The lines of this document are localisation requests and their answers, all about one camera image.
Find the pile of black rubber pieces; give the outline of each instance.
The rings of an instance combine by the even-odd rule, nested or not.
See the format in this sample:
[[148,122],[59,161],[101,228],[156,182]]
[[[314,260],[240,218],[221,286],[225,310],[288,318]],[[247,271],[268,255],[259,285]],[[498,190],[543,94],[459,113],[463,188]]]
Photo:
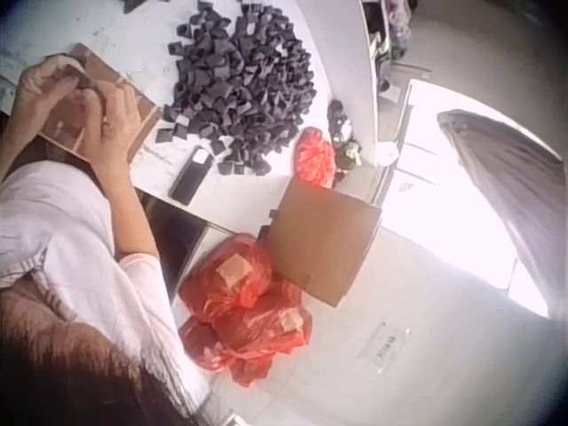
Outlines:
[[289,146],[316,95],[311,54],[281,9],[242,4],[229,35],[230,19],[211,3],[198,5],[199,13],[177,28],[178,36],[192,42],[168,46],[180,57],[179,80],[173,103],[163,108],[165,121],[176,122],[182,114],[189,124],[160,129],[156,142],[196,134],[220,156],[227,152],[221,137],[232,137],[219,172],[242,175],[249,167],[263,176],[271,170],[264,156]]

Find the finger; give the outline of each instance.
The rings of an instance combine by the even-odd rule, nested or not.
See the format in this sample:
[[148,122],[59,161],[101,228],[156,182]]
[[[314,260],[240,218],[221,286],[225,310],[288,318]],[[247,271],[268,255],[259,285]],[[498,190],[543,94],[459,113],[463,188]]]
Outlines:
[[126,114],[138,122],[140,121],[140,114],[138,113],[138,102],[136,101],[136,92],[129,84],[124,85],[124,101],[126,105]]
[[126,118],[126,99],[124,98],[124,90],[116,88],[111,95],[111,100],[114,104],[115,117],[124,120]]
[[65,55],[51,56],[44,62],[31,67],[30,72],[31,74],[44,79],[53,76],[56,71],[63,70],[66,66],[71,66],[81,71],[83,74],[85,73],[84,68],[77,59]]
[[85,99],[85,142],[97,143],[101,138],[101,129],[103,125],[103,106],[99,95],[87,89],[83,92]]
[[60,100],[76,89],[78,83],[79,78],[74,75],[63,77],[40,96],[39,102],[51,110]]
[[97,90],[105,99],[109,99],[111,93],[116,89],[116,84],[112,84],[110,82],[102,80],[93,80],[93,82],[95,83],[95,86],[97,86]]

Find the white cabinet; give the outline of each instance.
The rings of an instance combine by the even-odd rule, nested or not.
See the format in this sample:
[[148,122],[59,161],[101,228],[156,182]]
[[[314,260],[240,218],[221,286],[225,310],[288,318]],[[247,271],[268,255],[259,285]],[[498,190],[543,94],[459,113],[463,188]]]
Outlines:
[[343,102],[363,160],[375,165],[376,72],[360,0],[297,2],[326,70],[332,96]]

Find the hand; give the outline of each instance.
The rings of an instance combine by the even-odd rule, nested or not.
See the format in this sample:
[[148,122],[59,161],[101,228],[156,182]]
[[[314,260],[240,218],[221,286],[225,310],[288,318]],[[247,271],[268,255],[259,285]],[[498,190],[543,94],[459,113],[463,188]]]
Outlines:
[[63,75],[67,66],[84,73],[79,62],[63,55],[50,57],[24,70],[4,140],[22,148],[37,136],[50,111],[77,86],[76,76]]
[[99,83],[99,91],[103,99],[95,91],[84,91],[87,114],[84,149],[93,171],[102,179],[117,170],[128,169],[128,152],[141,119],[132,86]]

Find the white shirt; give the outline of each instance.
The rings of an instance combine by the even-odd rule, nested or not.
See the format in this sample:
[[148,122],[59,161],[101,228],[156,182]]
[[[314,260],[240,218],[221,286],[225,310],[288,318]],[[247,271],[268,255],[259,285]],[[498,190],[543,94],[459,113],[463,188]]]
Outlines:
[[109,203],[72,166],[28,164],[0,186],[0,288],[27,272],[59,297],[70,320],[132,357],[157,345],[193,403],[204,400],[208,386],[179,340],[160,262],[142,254],[114,260]]

